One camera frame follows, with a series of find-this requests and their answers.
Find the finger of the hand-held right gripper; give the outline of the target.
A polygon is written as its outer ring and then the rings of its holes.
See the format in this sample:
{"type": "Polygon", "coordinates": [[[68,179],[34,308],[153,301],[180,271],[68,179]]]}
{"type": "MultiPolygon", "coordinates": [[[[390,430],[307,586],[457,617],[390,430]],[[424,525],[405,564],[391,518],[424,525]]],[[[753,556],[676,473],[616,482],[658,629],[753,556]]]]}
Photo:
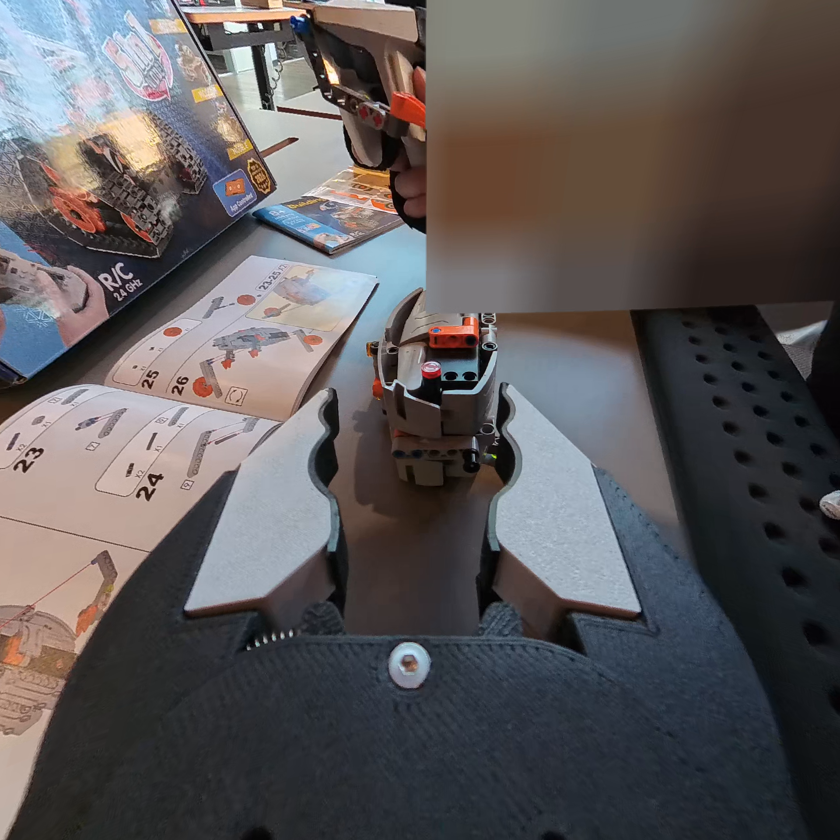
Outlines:
{"type": "Polygon", "coordinates": [[[425,60],[425,2],[306,2],[331,83],[374,96],[417,94],[425,60]]]}

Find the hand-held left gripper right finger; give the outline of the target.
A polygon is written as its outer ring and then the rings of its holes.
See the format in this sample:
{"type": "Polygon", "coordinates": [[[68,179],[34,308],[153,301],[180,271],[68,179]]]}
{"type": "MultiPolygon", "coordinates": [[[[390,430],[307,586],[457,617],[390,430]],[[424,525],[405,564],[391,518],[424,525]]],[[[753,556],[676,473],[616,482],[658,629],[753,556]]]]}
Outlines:
{"type": "Polygon", "coordinates": [[[641,605],[592,462],[516,388],[500,387],[482,607],[512,605],[554,640],[568,613],[634,620],[641,605]]]}

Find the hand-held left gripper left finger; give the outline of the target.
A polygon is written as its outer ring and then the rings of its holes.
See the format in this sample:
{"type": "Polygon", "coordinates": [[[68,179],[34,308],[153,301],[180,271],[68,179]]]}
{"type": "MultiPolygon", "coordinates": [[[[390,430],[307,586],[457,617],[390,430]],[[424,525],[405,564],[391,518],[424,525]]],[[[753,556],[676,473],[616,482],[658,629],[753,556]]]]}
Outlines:
{"type": "Polygon", "coordinates": [[[316,393],[238,469],[192,591],[189,616],[258,611],[279,631],[315,602],[343,613],[346,542],[329,484],[338,396],[316,393]]]}

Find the brick arm with orange claws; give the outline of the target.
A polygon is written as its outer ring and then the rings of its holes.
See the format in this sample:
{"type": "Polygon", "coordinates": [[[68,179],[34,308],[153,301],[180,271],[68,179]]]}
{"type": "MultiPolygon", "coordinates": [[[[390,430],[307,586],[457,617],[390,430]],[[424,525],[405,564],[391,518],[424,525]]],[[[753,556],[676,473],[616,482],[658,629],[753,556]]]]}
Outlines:
{"type": "Polygon", "coordinates": [[[312,18],[305,8],[305,3],[298,3],[299,12],[290,21],[293,31],[306,47],[311,68],[316,74],[322,95],[342,111],[357,113],[362,120],[377,129],[385,128],[392,136],[399,136],[408,123],[416,123],[425,128],[425,105],[420,105],[415,112],[408,103],[411,98],[402,93],[393,94],[392,109],[380,103],[360,105],[354,93],[340,85],[331,83],[327,68],[316,47],[312,18]]]}

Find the white instruction booklet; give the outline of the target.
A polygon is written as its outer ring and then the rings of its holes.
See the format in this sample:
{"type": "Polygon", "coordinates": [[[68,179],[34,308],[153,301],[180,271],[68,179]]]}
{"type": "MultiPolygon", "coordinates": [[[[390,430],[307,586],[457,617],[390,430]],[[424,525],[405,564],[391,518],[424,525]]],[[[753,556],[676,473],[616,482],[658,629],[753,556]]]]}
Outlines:
{"type": "Polygon", "coordinates": [[[249,257],[104,384],[45,395],[2,426],[3,737],[55,708],[118,588],[298,408],[375,285],[249,257]]]}

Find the grey brick toy robot body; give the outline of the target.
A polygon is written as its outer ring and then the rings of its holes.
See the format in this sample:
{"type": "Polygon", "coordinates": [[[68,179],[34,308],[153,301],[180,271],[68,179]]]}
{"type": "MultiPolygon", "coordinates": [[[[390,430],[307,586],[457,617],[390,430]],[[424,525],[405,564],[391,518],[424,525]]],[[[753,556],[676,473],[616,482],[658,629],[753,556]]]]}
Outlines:
{"type": "Polygon", "coordinates": [[[399,477],[420,487],[471,478],[497,438],[497,316],[434,313],[415,289],[368,342],[399,477]]]}

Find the grey desk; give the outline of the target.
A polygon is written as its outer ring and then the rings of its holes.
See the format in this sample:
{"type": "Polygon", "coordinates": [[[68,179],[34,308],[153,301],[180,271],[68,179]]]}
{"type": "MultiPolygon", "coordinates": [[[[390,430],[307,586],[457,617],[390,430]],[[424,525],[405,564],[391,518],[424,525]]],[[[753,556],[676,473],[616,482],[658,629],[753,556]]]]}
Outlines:
{"type": "MultiPolygon", "coordinates": [[[[473,483],[449,488],[400,481],[386,461],[384,418],[375,411],[372,362],[364,350],[396,303],[424,283],[425,244],[424,236],[400,226],[327,257],[242,218],[33,381],[3,391],[2,419],[63,385],[103,382],[131,345],[193,305],[248,256],[376,276],[372,299],[308,392],[330,386],[339,398],[339,471],[330,488],[349,555],[345,625],[360,635],[471,634],[487,503],[499,480],[483,468],[473,483]]],[[[499,337],[500,379],[608,471],[662,540],[689,560],[629,314],[502,314],[499,337]]]]}

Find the person's right hand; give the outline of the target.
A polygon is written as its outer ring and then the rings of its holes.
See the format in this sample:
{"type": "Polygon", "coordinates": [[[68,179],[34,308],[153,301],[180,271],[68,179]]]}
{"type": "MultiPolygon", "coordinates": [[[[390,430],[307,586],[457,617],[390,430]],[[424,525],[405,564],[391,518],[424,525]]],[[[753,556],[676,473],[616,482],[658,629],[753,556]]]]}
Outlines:
{"type": "Polygon", "coordinates": [[[399,195],[404,200],[405,215],[415,219],[424,218],[427,212],[425,164],[410,164],[403,150],[392,167],[392,173],[395,175],[392,195],[399,195]]]}

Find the orange white booklet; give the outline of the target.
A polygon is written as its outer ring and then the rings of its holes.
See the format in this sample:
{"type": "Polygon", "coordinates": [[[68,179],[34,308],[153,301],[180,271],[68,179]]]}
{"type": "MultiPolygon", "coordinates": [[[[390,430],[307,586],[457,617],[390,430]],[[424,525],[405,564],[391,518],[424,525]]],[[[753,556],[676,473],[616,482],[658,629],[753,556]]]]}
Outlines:
{"type": "Polygon", "coordinates": [[[314,196],[356,207],[369,207],[396,215],[391,178],[387,171],[351,166],[311,191],[314,196]]]}

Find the blue cover booklet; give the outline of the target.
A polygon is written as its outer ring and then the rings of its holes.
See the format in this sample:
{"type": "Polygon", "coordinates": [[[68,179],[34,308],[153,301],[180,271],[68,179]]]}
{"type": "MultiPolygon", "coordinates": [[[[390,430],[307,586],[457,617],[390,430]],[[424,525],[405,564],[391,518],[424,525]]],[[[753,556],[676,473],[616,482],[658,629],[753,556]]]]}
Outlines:
{"type": "Polygon", "coordinates": [[[264,206],[256,209],[253,216],[329,256],[403,225],[398,215],[384,209],[319,196],[303,196],[288,203],[264,206]]]}

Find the wooden table with black legs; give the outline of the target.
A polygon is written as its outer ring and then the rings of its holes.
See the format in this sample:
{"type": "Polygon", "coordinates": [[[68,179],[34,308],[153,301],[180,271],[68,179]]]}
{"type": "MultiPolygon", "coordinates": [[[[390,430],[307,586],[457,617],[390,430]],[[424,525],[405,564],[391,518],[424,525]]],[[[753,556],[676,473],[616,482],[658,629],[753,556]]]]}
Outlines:
{"type": "Polygon", "coordinates": [[[284,48],[294,44],[296,39],[290,26],[296,10],[283,6],[203,6],[187,5],[186,2],[176,2],[175,5],[193,27],[206,51],[250,49],[261,107],[276,111],[266,46],[274,45],[279,58],[285,55],[284,48]]]}

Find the black perforated chair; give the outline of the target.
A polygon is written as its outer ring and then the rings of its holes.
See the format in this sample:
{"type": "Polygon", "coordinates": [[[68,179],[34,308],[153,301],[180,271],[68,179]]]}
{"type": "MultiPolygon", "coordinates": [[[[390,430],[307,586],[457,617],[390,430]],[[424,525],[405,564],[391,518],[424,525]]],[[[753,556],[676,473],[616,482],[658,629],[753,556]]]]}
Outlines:
{"type": "Polygon", "coordinates": [[[813,838],[839,835],[838,443],[753,306],[633,311],[699,571],[770,699],[813,838]]]}

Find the blue toy set box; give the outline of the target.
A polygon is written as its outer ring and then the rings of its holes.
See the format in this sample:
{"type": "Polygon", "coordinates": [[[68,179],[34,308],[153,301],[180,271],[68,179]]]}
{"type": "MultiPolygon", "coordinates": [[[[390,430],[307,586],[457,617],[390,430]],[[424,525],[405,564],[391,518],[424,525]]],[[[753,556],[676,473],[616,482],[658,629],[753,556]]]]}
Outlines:
{"type": "Polygon", "coordinates": [[[174,2],[2,1],[2,387],[276,187],[174,2]]]}

